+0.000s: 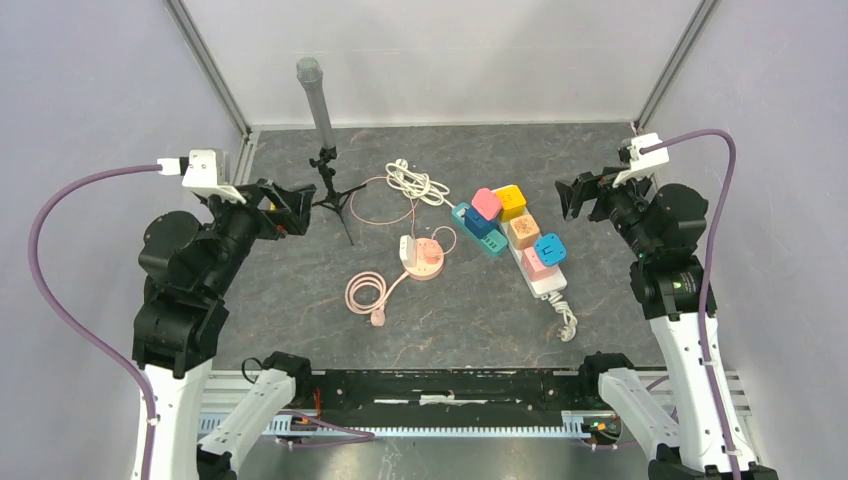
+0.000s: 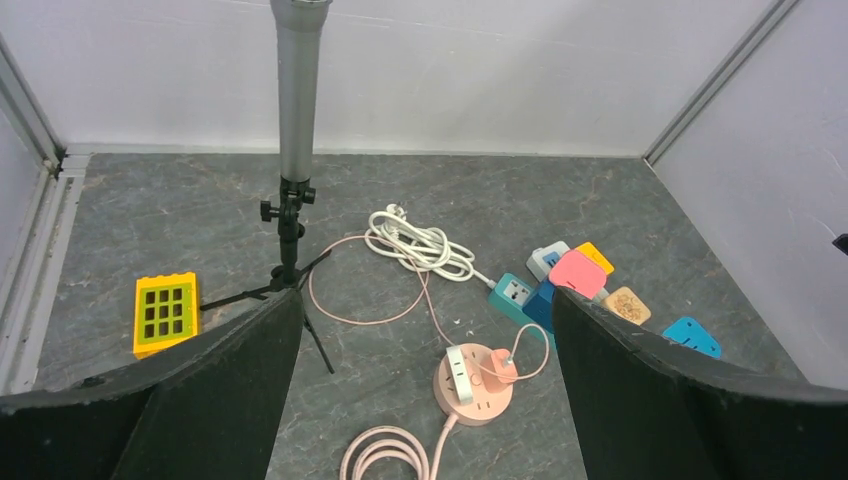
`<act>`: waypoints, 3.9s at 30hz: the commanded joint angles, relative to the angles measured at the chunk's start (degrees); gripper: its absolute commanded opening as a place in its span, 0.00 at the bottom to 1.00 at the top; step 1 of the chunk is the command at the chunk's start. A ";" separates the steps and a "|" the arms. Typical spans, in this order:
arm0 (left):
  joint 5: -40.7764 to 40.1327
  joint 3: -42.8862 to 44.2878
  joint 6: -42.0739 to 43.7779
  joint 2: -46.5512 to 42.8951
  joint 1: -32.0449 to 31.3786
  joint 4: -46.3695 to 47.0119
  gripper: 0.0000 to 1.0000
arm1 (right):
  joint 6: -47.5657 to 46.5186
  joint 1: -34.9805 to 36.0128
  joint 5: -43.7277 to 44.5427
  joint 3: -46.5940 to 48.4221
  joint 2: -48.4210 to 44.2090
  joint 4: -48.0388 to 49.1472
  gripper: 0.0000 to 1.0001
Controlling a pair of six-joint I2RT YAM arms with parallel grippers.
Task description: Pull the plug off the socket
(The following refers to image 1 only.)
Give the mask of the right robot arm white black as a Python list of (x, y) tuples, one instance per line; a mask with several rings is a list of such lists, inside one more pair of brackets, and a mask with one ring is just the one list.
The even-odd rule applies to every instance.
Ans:
[(695, 251), (708, 202), (667, 184), (653, 197), (647, 178), (616, 186), (619, 171), (556, 181), (564, 218), (592, 201), (592, 222), (608, 221), (635, 256), (633, 295), (663, 355), (672, 409), (641, 384), (622, 354), (596, 353), (580, 367), (577, 392), (591, 408), (609, 405), (648, 460), (651, 479), (775, 479), (759, 463), (739, 423), (719, 350), (716, 302)]

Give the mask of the light blue cube adapter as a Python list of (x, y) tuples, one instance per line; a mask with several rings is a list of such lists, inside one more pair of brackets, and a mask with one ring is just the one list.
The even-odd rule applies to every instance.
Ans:
[(540, 235), (533, 244), (536, 256), (545, 267), (554, 267), (567, 257), (566, 247), (556, 233)]

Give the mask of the round pink power socket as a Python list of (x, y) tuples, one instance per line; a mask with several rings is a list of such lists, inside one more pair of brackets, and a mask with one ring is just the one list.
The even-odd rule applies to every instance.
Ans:
[(428, 281), (436, 276), (438, 276), (445, 263), (445, 253), (443, 260), (437, 264), (427, 264), (425, 262), (419, 262), (417, 260), (416, 265), (413, 268), (405, 268), (405, 271), (409, 274), (409, 276), (417, 281)]

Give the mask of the dark blue cube adapter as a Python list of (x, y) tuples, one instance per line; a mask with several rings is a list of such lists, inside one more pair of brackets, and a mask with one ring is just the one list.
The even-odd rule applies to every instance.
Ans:
[(465, 211), (463, 224), (478, 239), (483, 239), (495, 229), (493, 221), (487, 220), (473, 206)]

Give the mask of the white power strip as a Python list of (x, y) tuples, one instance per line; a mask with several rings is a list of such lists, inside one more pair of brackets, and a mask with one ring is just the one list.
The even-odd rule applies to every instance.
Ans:
[[(531, 214), (530, 211), (527, 209), (527, 205), (526, 205), (526, 209), (525, 209), (524, 214), (525, 213)], [(553, 276), (547, 278), (547, 279), (544, 279), (544, 280), (541, 280), (541, 281), (536, 281), (536, 282), (531, 282), (527, 278), (527, 275), (524, 273), (522, 266), (521, 266), (521, 262), (520, 262), (522, 250), (521, 251), (516, 250), (515, 248), (513, 248), (510, 245), (510, 241), (507, 237), (507, 223), (508, 222), (502, 223), (500, 221), (499, 229), (500, 229), (501, 233), (506, 237), (506, 239), (508, 241), (507, 247), (509, 249), (509, 252), (511, 253), (512, 257), (514, 258), (514, 260), (515, 260), (515, 262), (516, 262), (516, 264), (519, 268), (519, 271), (520, 271), (521, 275), (523, 276), (525, 282), (527, 283), (533, 297), (539, 299), (539, 298), (542, 298), (542, 297), (546, 297), (553, 292), (558, 292), (558, 291), (563, 290), (567, 286), (567, 280), (566, 280), (564, 274), (562, 273), (562, 270), (561, 270), (559, 265), (557, 265), (558, 269), (555, 272), (555, 274)], [(547, 234), (547, 233), (542, 231), (540, 226), (539, 226), (539, 228), (540, 228), (540, 235)]]

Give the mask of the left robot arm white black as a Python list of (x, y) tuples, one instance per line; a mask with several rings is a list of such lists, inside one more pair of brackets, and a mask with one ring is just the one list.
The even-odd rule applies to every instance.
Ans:
[(262, 431), (241, 418), (234, 430), (197, 438), (204, 384), (229, 316), (225, 295), (252, 247), (306, 234), (316, 187), (284, 189), (268, 179), (225, 186), (198, 201), (212, 215), (155, 218), (138, 263), (143, 302), (133, 321), (132, 359), (146, 384), (133, 476), (136, 479), (235, 479), (239, 456)]

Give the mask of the white folding plug adapter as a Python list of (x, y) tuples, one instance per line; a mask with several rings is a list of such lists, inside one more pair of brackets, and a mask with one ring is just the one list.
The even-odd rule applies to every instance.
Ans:
[(403, 235), (399, 240), (399, 258), (405, 268), (413, 268), (417, 263), (417, 242), (411, 235)]

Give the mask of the pink plug charger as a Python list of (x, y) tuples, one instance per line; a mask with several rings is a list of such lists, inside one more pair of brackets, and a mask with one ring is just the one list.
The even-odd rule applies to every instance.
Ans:
[(416, 241), (416, 253), (417, 260), (427, 264), (437, 264), (444, 257), (441, 245), (434, 239), (418, 239)]

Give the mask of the teal power strip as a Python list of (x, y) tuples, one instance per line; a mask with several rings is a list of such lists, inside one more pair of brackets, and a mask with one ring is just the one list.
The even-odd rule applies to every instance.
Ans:
[(506, 237), (500, 232), (497, 223), (494, 220), (492, 221), (495, 224), (495, 229), (490, 234), (488, 234), (483, 239), (478, 239), (474, 237), (463, 224), (465, 211), (469, 207), (471, 207), (471, 205), (465, 202), (457, 204), (455, 207), (452, 208), (452, 218), (454, 219), (455, 223), (461, 228), (461, 230), (464, 231), (472, 240), (474, 240), (476, 244), (480, 246), (486, 253), (491, 256), (498, 256), (508, 244)]

